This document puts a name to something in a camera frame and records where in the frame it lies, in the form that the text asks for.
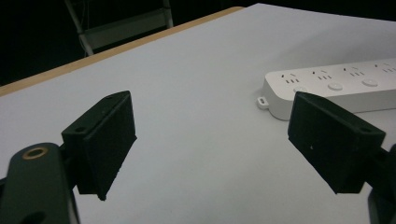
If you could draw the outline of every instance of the brass insert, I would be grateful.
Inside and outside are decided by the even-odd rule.
[[[22,158],[27,161],[34,160],[44,156],[48,151],[46,147],[34,147],[23,153]]]

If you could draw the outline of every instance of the white power strip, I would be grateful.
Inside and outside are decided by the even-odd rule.
[[[396,108],[396,58],[270,72],[262,90],[258,107],[284,120],[290,119],[297,91],[328,98],[352,113],[392,109]]]

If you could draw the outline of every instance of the small white connector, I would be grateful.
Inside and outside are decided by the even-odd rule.
[[[260,109],[268,109],[270,105],[264,97],[257,98],[257,107]]]

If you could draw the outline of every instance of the wooden table edge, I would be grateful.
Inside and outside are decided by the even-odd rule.
[[[20,91],[20,90],[23,90],[25,88],[34,86],[35,84],[38,84],[40,82],[44,82],[44,81],[50,80],[52,78],[59,77],[61,75],[64,75],[64,74],[70,73],[70,72],[72,72],[74,70],[77,70],[77,69],[79,69],[81,67],[90,65],[92,63],[100,62],[103,59],[112,57],[112,56],[117,55],[119,53],[122,53],[122,52],[124,52],[126,50],[134,49],[134,48],[137,48],[137,47],[142,46],[144,44],[147,44],[149,42],[152,42],[154,40],[157,40],[157,39],[160,39],[160,38],[175,34],[177,32],[183,31],[183,30],[187,30],[187,29],[189,29],[191,27],[200,25],[200,24],[208,22],[208,21],[213,21],[213,20],[215,20],[217,18],[220,18],[222,16],[231,14],[231,13],[233,13],[235,11],[238,11],[238,10],[240,10],[242,8],[243,7],[230,7],[230,8],[224,9],[224,10],[222,10],[220,12],[217,12],[217,13],[202,17],[200,19],[197,19],[197,20],[194,20],[194,21],[189,21],[189,22],[183,23],[183,24],[181,24],[179,26],[175,26],[175,27],[172,27],[170,29],[161,31],[161,32],[156,33],[154,35],[149,35],[149,36],[143,37],[141,39],[137,39],[137,40],[132,41],[130,43],[115,47],[114,49],[109,49],[109,50],[100,52],[98,54],[94,54],[94,55],[92,55],[90,57],[87,57],[87,58],[84,58],[84,59],[81,59],[81,60],[78,60],[78,61],[75,61],[75,62],[72,62],[72,63],[68,63],[68,64],[65,64],[65,65],[62,65],[62,66],[59,66],[59,67],[56,67],[54,69],[51,69],[49,71],[37,74],[35,76],[28,77],[28,78],[25,78],[25,79],[22,79],[22,80],[7,84],[5,86],[0,87],[0,96],[4,96],[4,95],[7,95],[7,94],[10,94],[10,93],[12,93],[14,91]]]

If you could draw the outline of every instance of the power strip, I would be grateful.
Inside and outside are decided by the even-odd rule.
[[[257,105],[289,120],[297,91],[325,97],[352,113],[396,108],[396,58],[270,72]]]

